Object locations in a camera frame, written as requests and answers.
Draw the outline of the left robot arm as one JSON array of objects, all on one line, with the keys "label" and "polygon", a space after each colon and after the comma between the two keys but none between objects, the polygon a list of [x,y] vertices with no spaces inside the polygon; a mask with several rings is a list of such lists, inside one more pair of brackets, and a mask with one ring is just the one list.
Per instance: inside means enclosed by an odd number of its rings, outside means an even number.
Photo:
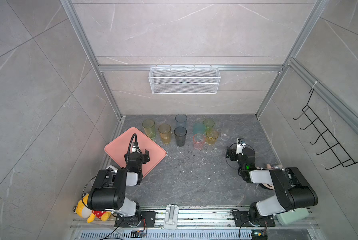
[{"label": "left robot arm", "polygon": [[149,151],[142,153],[137,134],[133,134],[125,154],[126,167],[98,171],[84,205],[92,211],[116,213],[130,227],[139,226],[143,220],[141,208],[126,197],[126,187],[140,185],[142,167],[149,161]]}]

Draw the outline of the tall blue glass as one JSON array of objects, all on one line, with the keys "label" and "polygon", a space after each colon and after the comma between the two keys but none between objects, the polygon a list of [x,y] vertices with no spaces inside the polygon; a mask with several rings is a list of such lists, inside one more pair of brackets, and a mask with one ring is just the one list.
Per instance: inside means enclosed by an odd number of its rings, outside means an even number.
[{"label": "tall blue glass", "polygon": [[176,117],[175,117],[176,126],[186,128],[187,127],[187,120],[188,120],[188,117],[186,115],[184,115],[184,114],[176,115]]}]

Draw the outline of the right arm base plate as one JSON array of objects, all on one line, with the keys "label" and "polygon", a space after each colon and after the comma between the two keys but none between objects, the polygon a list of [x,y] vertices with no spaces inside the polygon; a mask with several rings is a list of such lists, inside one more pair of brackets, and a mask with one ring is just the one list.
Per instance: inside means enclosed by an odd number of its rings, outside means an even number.
[{"label": "right arm base plate", "polygon": [[249,211],[239,211],[234,209],[231,211],[236,227],[275,227],[273,216],[254,217]]}]

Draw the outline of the tall dark grey glass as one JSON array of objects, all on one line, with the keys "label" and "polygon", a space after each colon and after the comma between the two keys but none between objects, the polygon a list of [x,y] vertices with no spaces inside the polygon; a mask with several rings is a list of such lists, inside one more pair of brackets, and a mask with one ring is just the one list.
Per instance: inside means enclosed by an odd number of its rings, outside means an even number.
[{"label": "tall dark grey glass", "polygon": [[176,127],[174,130],[176,144],[178,147],[183,147],[186,142],[187,129],[185,127]]}]

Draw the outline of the tall yellow glass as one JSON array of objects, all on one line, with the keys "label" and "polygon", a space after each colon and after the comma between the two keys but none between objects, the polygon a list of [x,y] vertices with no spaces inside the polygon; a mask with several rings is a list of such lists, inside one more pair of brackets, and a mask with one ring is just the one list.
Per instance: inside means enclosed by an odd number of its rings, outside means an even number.
[{"label": "tall yellow glass", "polygon": [[158,128],[161,141],[163,144],[169,144],[171,142],[171,126],[168,124],[161,124]]}]

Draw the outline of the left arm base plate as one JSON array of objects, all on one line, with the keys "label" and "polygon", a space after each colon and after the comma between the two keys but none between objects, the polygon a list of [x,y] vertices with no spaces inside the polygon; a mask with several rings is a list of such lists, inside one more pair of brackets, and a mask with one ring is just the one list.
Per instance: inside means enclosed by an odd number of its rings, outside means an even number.
[{"label": "left arm base plate", "polygon": [[116,217],[115,227],[123,228],[153,228],[156,221],[156,212],[142,211],[132,217]]}]

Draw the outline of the tall green glass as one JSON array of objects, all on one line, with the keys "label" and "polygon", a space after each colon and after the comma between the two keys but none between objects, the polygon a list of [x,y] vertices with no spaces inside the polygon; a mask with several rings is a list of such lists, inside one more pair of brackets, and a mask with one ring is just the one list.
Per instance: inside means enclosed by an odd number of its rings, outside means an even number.
[{"label": "tall green glass", "polygon": [[142,126],[144,128],[145,134],[151,140],[154,140],[156,138],[156,128],[155,128],[154,120],[146,119],[146,120],[143,121]]}]

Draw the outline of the pink tray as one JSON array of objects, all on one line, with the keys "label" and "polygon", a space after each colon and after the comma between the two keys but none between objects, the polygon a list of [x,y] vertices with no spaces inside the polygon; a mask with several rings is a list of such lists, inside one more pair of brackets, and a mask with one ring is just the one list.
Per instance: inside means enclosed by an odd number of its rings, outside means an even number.
[{"label": "pink tray", "polygon": [[143,153],[145,153],[145,150],[148,150],[150,154],[150,161],[143,164],[142,167],[143,177],[145,177],[161,160],[164,159],[167,153],[137,128],[129,128],[119,137],[107,144],[104,150],[119,167],[125,168],[126,161],[124,156],[127,153],[127,147],[133,134],[137,134],[140,150]]}]

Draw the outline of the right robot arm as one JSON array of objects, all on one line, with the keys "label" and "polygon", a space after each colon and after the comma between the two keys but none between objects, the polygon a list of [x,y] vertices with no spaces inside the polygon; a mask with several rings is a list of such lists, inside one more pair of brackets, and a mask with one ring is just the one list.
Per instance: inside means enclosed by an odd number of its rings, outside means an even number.
[{"label": "right robot arm", "polygon": [[274,190],[274,196],[250,205],[248,219],[244,224],[259,227],[268,223],[274,215],[318,204],[315,190],[297,167],[257,168],[256,152],[243,139],[226,147],[225,159],[227,162],[238,163],[236,170],[246,183]]}]

